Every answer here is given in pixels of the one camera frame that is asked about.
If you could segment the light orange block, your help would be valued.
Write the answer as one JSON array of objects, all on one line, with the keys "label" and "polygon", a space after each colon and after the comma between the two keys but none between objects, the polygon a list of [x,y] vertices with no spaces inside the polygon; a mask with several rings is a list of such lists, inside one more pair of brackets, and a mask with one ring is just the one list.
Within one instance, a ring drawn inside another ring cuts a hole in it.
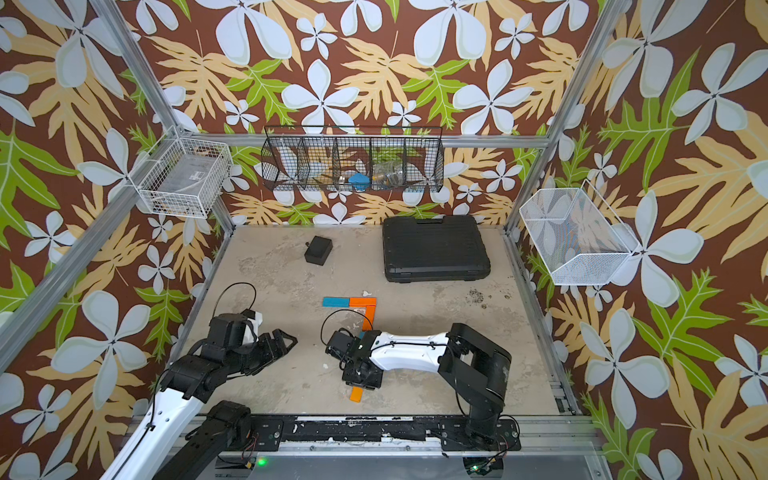
[{"label": "light orange block", "polygon": [[349,396],[349,400],[355,403],[360,403],[362,400],[364,390],[361,387],[353,387]]}]

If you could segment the red-orange block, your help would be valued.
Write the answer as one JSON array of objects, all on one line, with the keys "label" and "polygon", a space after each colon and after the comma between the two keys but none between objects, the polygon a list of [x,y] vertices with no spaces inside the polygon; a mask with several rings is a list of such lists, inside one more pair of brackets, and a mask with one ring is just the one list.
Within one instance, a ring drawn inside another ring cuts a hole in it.
[{"label": "red-orange block", "polygon": [[374,329],[373,320],[375,318],[376,307],[374,305],[366,305],[364,307],[364,323],[362,330],[371,331]]}]

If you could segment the short orange block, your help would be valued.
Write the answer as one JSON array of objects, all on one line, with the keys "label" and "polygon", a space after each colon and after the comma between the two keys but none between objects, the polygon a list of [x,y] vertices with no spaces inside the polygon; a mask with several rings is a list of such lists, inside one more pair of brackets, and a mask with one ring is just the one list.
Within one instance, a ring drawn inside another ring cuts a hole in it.
[{"label": "short orange block", "polygon": [[374,308],[377,306],[375,297],[351,297],[349,306],[352,308]]}]

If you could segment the teal block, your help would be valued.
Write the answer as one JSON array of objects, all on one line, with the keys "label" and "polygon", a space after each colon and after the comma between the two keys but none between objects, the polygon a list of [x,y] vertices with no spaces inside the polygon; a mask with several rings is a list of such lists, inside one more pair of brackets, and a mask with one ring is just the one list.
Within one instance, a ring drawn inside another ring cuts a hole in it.
[{"label": "teal block", "polygon": [[349,308],[350,299],[348,297],[324,297],[322,306],[324,308]]}]

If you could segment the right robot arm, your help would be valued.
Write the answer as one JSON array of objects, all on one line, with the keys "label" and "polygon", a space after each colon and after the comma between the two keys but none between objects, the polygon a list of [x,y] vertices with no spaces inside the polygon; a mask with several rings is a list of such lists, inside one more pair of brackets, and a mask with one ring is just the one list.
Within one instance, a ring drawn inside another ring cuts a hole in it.
[{"label": "right robot arm", "polygon": [[340,361],[349,386],[375,390],[392,370],[436,373],[469,406],[464,436],[478,449],[499,443],[497,433],[505,406],[511,354],[472,327],[455,323],[444,333],[402,336],[379,330],[354,336],[339,329],[323,343]]}]

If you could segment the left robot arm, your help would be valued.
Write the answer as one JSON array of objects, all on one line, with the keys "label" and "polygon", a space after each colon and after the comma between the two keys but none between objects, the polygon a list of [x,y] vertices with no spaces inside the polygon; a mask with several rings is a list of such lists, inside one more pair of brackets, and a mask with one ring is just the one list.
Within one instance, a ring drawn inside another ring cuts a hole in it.
[{"label": "left robot arm", "polygon": [[298,339],[276,329],[249,344],[247,321],[214,327],[162,376],[136,431],[102,475],[104,479],[195,479],[225,450],[253,438],[251,410],[232,401],[211,408],[173,457],[172,447],[215,390],[239,375],[253,376],[286,356]]}]

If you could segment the small black box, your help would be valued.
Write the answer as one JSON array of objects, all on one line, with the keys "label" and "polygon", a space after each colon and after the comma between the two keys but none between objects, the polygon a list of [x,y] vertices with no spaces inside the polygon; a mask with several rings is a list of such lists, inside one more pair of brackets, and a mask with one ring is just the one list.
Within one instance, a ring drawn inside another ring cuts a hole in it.
[{"label": "small black box", "polygon": [[309,242],[306,243],[304,259],[309,264],[323,266],[326,263],[332,249],[333,243],[330,238],[314,236]]}]

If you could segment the large black tool case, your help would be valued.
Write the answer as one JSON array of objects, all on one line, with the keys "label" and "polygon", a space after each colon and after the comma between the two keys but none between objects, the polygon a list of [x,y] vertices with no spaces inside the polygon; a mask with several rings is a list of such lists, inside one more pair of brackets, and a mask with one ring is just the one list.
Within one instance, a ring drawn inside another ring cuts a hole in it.
[{"label": "large black tool case", "polygon": [[491,272],[479,227],[471,216],[382,223],[385,278],[393,283],[474,281]]}]

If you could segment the blue object in basket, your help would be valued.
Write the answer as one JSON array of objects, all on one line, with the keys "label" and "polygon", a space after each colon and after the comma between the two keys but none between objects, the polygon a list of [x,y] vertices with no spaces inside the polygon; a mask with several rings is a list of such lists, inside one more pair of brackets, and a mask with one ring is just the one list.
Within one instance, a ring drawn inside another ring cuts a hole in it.
[{"label": "blue object in basket", "polygon": [[371,180],[367,175],[355,173],[346,180],[346,183],[355,192],[364,192],[369,189]]}]

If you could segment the white mesh basket right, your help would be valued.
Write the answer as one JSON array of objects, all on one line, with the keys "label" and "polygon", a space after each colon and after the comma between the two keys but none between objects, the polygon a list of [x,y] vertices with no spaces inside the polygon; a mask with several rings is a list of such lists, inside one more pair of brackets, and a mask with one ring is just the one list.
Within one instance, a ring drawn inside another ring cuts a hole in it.
[{"label": "white mesh basket right", "polygon": [[556,286],[609,283],[639,241],[588,180],[578,188],[541,188],[520,216]]}]

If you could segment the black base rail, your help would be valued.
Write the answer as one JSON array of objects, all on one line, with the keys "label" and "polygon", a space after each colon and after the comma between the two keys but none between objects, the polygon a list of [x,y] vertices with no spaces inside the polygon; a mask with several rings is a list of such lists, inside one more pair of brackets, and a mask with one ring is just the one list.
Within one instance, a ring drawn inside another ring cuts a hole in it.
[{"label": "black base rail", "polygon": [[285,451],[290,442],[315,446],[320,443],[382,445],[400,442],[405,446],[432,443],[440,452],[516,452],[521,449],[521,433],[509,415],[492,422],[488,438],[472,433],[464,415],[416,416],[316,416],[253,414],[234,448],[247,454]]}]

